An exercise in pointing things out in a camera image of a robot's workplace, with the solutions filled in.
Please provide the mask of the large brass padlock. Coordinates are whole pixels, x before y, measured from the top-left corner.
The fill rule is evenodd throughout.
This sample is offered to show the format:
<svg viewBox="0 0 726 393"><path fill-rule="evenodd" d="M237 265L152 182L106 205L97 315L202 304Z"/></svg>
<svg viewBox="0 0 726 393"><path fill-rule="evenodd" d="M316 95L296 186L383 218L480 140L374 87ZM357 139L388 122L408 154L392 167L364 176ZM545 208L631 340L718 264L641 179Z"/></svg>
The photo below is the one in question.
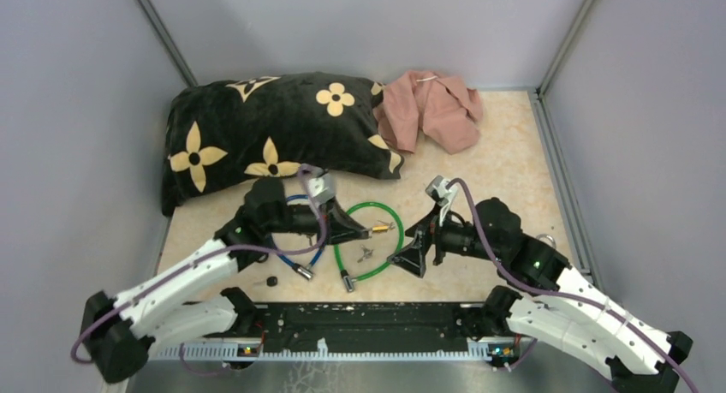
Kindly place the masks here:
<svg viewBox="0 0 726 393"><path fill-rule="evenodd" d="M553 248L556 248L556 239L549 234L539 234L536 236L536 238L540 241L546 241L548 242Z"/></svg>

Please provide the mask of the small brass padlock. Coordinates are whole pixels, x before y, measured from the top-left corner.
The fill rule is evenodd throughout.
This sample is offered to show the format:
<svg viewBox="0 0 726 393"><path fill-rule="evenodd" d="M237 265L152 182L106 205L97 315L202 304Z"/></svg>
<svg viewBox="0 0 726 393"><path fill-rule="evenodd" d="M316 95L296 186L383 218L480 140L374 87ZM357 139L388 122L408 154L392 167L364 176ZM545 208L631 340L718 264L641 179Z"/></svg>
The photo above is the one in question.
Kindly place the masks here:
<svg viewBox="0 0 726 393"><path fill-rule="evenodd" d="M372 226L369 231L372 235L381 234L385 232L389 232L391 230L394 230L396 228L396 225L394 223L381 223L378 225Z"/></svg>

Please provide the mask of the pink cloth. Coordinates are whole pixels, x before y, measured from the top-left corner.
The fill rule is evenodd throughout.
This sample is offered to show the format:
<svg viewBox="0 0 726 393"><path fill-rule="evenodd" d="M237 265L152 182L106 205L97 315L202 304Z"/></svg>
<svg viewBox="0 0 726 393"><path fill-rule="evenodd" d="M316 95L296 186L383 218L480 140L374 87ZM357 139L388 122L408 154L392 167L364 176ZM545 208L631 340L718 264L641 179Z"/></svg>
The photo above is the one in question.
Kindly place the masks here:
<svg viewBox="0 0 726 393"><path fill-rule="evenodd" d="M455 75L408 70L384 85L373 109L378 131L397 151L415 152L419 134L448 154L475 146L485 110L478 91Z"/></svg>

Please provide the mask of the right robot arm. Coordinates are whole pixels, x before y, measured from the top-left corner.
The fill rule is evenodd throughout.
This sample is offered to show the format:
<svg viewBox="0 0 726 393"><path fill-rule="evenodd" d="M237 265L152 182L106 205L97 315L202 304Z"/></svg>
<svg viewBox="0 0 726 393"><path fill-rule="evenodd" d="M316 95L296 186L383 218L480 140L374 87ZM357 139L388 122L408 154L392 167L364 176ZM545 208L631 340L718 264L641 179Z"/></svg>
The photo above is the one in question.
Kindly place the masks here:
<svg viewBox="0 0 726 393"><path fill-rule="evenodd" d="M475 224L432 210L406 231L411 242L390 264L423 277L425 256L434 265L449 254L497 263L497 285L477 309L472 334L518 334L587 364L617 392L674 392L680 381L696 391L682 367L693 346L681 331L648 325L590 283L552 245L525 234L521 219L500 199L480 201Z"/></svg>

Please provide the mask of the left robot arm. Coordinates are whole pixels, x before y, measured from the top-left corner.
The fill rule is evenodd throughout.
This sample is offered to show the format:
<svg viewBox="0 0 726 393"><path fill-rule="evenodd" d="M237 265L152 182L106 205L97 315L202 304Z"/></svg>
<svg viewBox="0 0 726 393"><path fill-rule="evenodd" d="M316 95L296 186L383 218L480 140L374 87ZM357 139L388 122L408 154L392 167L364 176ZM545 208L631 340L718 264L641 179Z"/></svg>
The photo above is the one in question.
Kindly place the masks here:
<svg viewBox="0 0 726 393"><path fill-rule="evenodd" d="M258 335L261 315L241 289L224 289L208 301L191 301L190 296L277 253L274 234L313 235L317 240L311 248L318 249L372 233L341 208L329 174L302 186L308 201L296 205L287 202L281 180L257 180L235 216L190 256L117 295L99 291L90 296L72 360L81 363L78 350L85 348L85 362L95 365L106 383L115 384L169 346L203 336Z"/></svg>

